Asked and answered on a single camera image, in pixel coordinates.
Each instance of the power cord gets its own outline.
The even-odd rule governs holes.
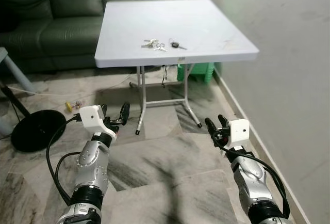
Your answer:
[[[163,72],[163,80],[161,82],[161,85],[163,86],[163,88],[165,88],[165,84],[164,84],[164,80],[167,80],[167,65],[162,66],[163,68],[165,67],[165,72]]]
[[[276,173],[276,171],[271,168],[267,163],[263,162],[262,160],[258,159],[258,158],[255,158],[255,157],[252,157],[250,155],[246,155],[246,154],[242,154],[242,153],[238,153],[238,152],[234,152],[234,151],[231,151],[229,149],[226,149],[224,148],[218,141],[217,141],[217,134],[215,133],[212,137],[212,140],[217,144],[217,146],[227,152],[227,153],[231,153],[233,155],[236,155],[236,156],[242,156],[242,157],[245,157],[245,158],[249,158],[249,159],[252,159],[260,164],[262,164],[264,166],[264,168],[266,169],[266,171],[271,175],[272,179],[274,180],[274,183],[283,199],[283,215],[285,218],[289,218],[290,216],[290,206],[289,206],[289,203],[288,203],[288,200],[286,198],[286,193],[285,193],[285,189],[284,189],[284,185],[280,179],[280,177],[278,176],[278,174]]]
[[[75,115],[73,118],[69,119],[68,121],[66,121],[64,124],[62,124],[58,130],[54,133],[54,135],[52,136],[52,138],[50,139],[50,142],[47,146],[47,149],[46,149],[46,160],[47,160],[47,164],[48,164],[48,168],[49,168],[49,171],[51,173],[51,176],[53,178],[53,181],[55,183],[55,186],[57,188],[57,190],[59,191],[62,199],[64,200],[64,202],[69,206],[70,205],[70,201],[71,201],[71,198],[70,196],[65,192],[65,190],[62,188],[61,184],[59,183],[59,180],[58,178],[56,178],[55,174],[54,174],[54,171],[53,171],[53,168],[52,168],[52,164],[51,164],[51,159],[50,159],[50,147],[55,139],[55,137],[58,135],[58,133],[63,129],[65,128],[65,126],[69,123],[69,122],[72,122],[74,120],[76,121],[79,121],[80,119],[80,116],[79,114],[78,115]]]
[[[63,160],[64,160],[66,157],[69,157],[69,156],[71,156],[71,155],[78,155],[78,154],[80,154],[80,152],[67,153],[66,155],[62,156],[62,158],[59,160],[59,162],[58,162],[58,164],[57,164],[57,166],[56,166],[56,170],[55,170],[55,179],[56,179],[57,183],[58,183],[60,186],[61,186],[61,184],[60,184],[60,181],[59,181],[59,179],[58,179],[58,172],[59,172],[59,169],[60,169],[61,163],[63,162]]]

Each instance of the metal table frame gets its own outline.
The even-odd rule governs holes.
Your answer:
[[[184,72],[185,72],[185,76],[184,76],[184,85],[185,85],[185,90],[184,90],[184,94],[185,97],[183,99],[170,99],[170,100],[158,100],[158,101],[147,101],[146,100],[146,86],[148,85],[152,85],[152,84],[146,84],[145,83],[145,71],[144,71],[144,66],[141,67],[137,67],[137,76],[138,76],[138,84],[137,87],[140,90],[141,93],[141,89],[142,89],[142,94],[141,94],[141,108],[142,108],[142,112],[141,112],[141,116],[140,116],[140,120],[139,120],[139,124],[137,126],[136,132],[135,134],[139,135],[140,134],[140,129],[141,129],[141,125],[142,125],[142,121],[144,118],[144,114],[146,112],[146,108],[149,105],[159,105],[159,104],[167,104],[167,103],[179,103],[182,102],[187,111],[189,112],[189,114],[191,115],[192,119],[195,121],[195,123],[197,124],[198,127],[202,127],[201,122],[198,120],[197,116],[195,115],[195,113],[192,111],[189,102],[188,102],[188,76],[191,73],[191,70],[194,67],[194,64],[190,64],[190,66],[188,66],[187,64],[184,64]]]

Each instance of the green plastic stool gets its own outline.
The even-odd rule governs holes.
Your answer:
[[[192,69],[190,74],[204,75],[204,82],[209,84],[212,79],[213,71],[215,69],[214,62],[211,63],[197,63]],[[185,67],[183,65],[177,65],[177,80],[183,81],[185,75]]]

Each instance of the light blue object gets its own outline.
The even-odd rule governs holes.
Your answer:
[[[0,47],[0,63],[4,62],[17,81],[22,85],[24,90],[29,92],[36,92],[32,83],[28,80],[28,78],[22,73],[22,71],[16,66],[16,64],[10,59],[8,56],[8,52],[4,47]]]
[[[0,117],[0,134],[10,135],[13,131],[12,126],[6,122],[2,117]]]

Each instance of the table top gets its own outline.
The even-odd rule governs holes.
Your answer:
[[[167,52],[142,48],[149,39]],[[95,61],[99,68],[174,65],[253,60],[258,52],[211,0],[108,2]]]

